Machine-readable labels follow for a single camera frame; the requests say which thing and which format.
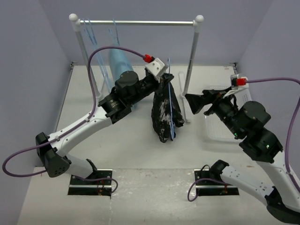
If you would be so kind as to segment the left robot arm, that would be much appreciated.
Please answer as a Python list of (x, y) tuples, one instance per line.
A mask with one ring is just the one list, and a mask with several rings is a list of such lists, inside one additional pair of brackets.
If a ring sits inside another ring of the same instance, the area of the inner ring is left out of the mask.
[(73, 128), (68, 126), (62, 131), (36, 136), (36, 143), (43, 144), (37, 154), (49, 177), (58, 177), (64, 173), (81, 177), (87, 184), (97, 180), (96, 167), (89, 159), (79, 159), (69, 152), (95, 132), (115, 124), (131, 113), (134, 104), (153, 92), (162, 90), (166, 84), (165, 76), (154, 76), (148, 70), (146, 76), (139, 79), (136, 72), (124, 72), (115, 82), (111, 93), (96, 104), (95, 111), (82, 118), (83, 123)]

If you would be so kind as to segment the blue wire trouser hanger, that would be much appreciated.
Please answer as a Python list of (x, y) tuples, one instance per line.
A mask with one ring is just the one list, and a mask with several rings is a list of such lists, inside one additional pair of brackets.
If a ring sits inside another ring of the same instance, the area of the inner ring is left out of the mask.
[(175, 139), (174, 123), (173, 123), (173, 105), (172, 105), (172, 94), (171, 94), (171, 83), (168, 83), (168, 94), (169, 94), (169, 104), (170, 104), (170, 134), (171, 140)]

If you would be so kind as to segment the black white patterned trousers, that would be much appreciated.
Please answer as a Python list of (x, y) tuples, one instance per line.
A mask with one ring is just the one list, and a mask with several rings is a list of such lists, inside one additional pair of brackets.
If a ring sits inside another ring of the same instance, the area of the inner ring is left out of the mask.
[[(165, 143), (171, 140), (170, 134), (170, 104), (168, 94), (168, 83), (174, 78), (173, 74), (164, 73), (163, 78), (167, 79), (167, 83), (164, 84), (160, 92), (154, 92), (153, 105), (151, 109), (152, 126), (155, 133), (158, 135), (160, 142)], [(172, 111), (173, 111), (173, 123), (174, 131), (176, 128), (180, 128), (184, 125), (181, 109), (175, 95), (173, 85), (171, 83), (172, 94)]]

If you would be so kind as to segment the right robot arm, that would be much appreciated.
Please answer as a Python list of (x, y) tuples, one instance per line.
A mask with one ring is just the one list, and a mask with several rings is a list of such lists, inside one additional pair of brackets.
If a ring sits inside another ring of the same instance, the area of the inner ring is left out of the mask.
[(277, 220), (298, 225), (300, 223), (300, 192), (296, 189), (299, 179), (290, 178), (283, 146), (274, 133), (265, 128), (271, 119), (264, 106), (256, 101), (247, 101), (237, 107), (235, 96), (225, 90), (203, 90), (201, 95), (186, 94), (193, 114), (215, 114), (234, 135), (241, 139), (239, 146), (268, 175), (272, 184), (242, 174), (223, 160), (215, 162), (198, 179), (214, 184), (233, 185), (260, 201)]

